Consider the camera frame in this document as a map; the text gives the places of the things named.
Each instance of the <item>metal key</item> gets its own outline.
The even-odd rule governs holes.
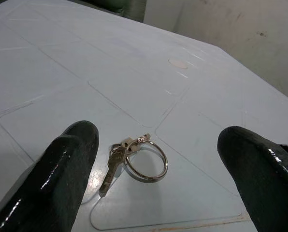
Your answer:
[[[150,139],[150,134],[145,134],[142,137],[143,139],[149,140]],[[133,141],[136,141],[137,139],[133,140],[132,138],[127,138],[125,140],[123,140],[120,144],[113,144],[111,147],[111,152],[113,153],[117,153],[116,150],[118,147],[127,147],[129,146],[129,144],[131,144]],[[129,150],[127,151],[127,156],[131,155],[132,153],[135,153],[137,151],[140,151],[141,149],[141,145],[140,144],[134,144],[132,145]]]
[[[125,162],[127,152],[125,147],[118,147],[115,153],[112,153],[107,166],[109,167],[109,171],[107,172],[105,179],[100,187],[99,195],[101,197],[105,197],[107,191],[110,188],[111,182],[113,181],[115,172],[118,166]]]

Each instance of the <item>wall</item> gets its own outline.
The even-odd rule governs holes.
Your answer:
[[[148,0],[144,22],[219,46],[288,96],[288,0]]]

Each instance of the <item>wall stain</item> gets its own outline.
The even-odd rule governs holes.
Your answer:
[[[264,32],[257,31],[256,34],[259,35],[259,36],[264,36],[264,37],[267,37],[267,36],[268,36],[268,35],[267,35],[267,31],[264,31]]]
[[[204,4],[208,3],[208,0],[200,0],[201,2],[203,2]]]
[[[235,22],[237,22],[237,20],[239,20],[239,18],[241,17],[241,15],[242,15],[242,12],[240,12],[239,15],[236,17]]]

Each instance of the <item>table surface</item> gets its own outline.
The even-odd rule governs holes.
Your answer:
[[[100,146],[74,232],[255,232],[218,135],[238,125],[288,144],[288,98],[218,47],[66,0],[0,4],[0,200],[78,120]],[[109,146],[145,133],[167,175],[142,183],[121,169],[101,199]],[[160,172],[140,153],[137,168]]]

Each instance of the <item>black rubber coating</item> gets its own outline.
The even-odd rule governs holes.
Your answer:
[[[94,124],[69,126],[1,201],[0,232],[70,232],[98,146]]]
[[[219,155],[259,232],[288,232],[288,152],[258,134],[224,129]]]

